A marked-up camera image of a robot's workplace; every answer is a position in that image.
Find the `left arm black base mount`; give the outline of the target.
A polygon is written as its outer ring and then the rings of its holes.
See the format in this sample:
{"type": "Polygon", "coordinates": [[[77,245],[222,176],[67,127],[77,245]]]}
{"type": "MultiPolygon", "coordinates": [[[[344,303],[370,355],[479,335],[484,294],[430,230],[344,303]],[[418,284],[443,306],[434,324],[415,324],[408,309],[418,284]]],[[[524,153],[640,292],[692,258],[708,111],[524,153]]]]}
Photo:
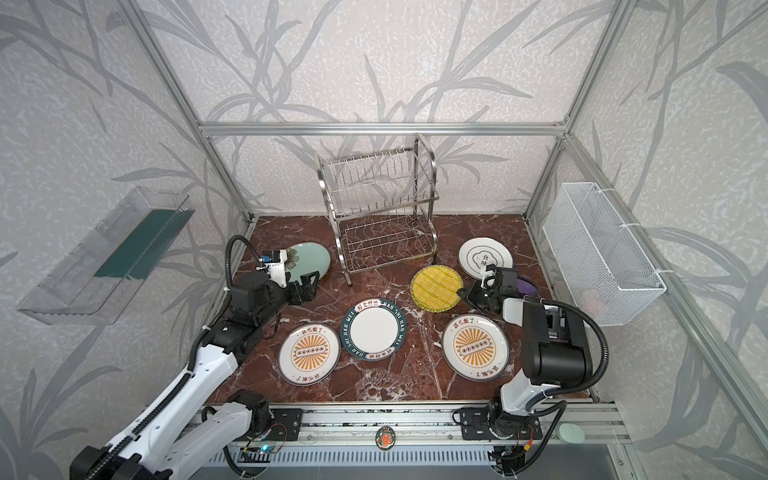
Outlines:
{"type": "Polygon", "coordinates": [[[260,442],[295,442],[299,438],[304,410],[301,408],[278,408],[271,411],[272,419],[268,428],[255,436],[260,442]]]}

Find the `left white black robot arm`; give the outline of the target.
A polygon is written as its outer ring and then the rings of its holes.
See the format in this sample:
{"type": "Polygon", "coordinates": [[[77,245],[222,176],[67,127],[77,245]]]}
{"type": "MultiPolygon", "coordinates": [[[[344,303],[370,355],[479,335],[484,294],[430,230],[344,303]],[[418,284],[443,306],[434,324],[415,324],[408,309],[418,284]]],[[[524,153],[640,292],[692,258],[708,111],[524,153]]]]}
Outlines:
{"type": "Polygon", "coordinates": [[[239,391],[193,432],[184,428],[279,321],[289,305],[312,301],[322,274],[293,278],[285,249],[255,251],[243,235],[232,236],[224,253],[225,306],[193,341],[186,365],[163,392],[105,446],[85,447],[72,461],[72,479],[188,479],[218,450],[246,435],[269,431],[268,400],[239,391]],[[232,249],[242,243],[257,267],[236,277],[232,249]]]}

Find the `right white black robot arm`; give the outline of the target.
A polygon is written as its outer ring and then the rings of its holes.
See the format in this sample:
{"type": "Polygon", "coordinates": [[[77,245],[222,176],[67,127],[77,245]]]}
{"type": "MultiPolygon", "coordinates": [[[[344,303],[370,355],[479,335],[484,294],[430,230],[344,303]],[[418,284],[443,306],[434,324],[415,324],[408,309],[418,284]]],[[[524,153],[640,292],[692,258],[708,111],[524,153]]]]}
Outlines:
{"type": "Polygon", "coordinates": [[[521,370],[485,407],[458,411],[463,439],[540,440],[540,418],[557,409],[537,411],[536,405],[587,390],[605,374],[609,348],[599,325],[575,306],[542,298],[537,285],[515,269],[488,265],[457,295],[479,312],[522,328],[521,370]]]}

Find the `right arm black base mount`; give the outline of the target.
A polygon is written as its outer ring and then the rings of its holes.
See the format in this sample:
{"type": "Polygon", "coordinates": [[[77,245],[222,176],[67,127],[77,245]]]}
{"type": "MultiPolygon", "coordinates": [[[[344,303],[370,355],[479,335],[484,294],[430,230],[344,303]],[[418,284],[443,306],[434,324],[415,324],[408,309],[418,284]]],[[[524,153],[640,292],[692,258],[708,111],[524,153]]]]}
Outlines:
{"type": "Polygon", "coordinates": [[[489,407],[464,407],[453,412],[463,440],[542,440],[539,420],[532,416],[491,413],[489,407]]]}

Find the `yellow woven pattern plate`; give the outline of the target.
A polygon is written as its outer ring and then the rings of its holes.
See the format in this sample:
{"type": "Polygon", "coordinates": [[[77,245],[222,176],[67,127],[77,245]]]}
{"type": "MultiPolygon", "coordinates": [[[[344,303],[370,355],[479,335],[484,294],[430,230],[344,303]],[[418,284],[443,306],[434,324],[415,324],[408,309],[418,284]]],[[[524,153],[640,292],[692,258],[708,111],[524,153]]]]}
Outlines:
{"type": "Polygon", "coordinates": [[[442,313],[460,302],[458,291],[462,288],[463,281],[457,271],[444,265],[432,265],[414,275],[410,295],[422,310],[442,313]]]}

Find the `white plate dark green rim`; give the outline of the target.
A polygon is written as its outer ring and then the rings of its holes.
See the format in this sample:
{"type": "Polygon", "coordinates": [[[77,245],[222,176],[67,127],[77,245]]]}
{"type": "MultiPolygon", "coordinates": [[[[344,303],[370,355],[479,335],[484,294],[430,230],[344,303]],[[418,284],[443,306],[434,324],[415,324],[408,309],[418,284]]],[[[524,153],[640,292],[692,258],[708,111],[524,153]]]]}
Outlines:
{"type": "Polygon", "coordinates": [[[406,314],[390,300],[371,298],[348,310],[341,323],[340,340],[356,359],[380,361],[397,352],[406,333],[406,314]]]}

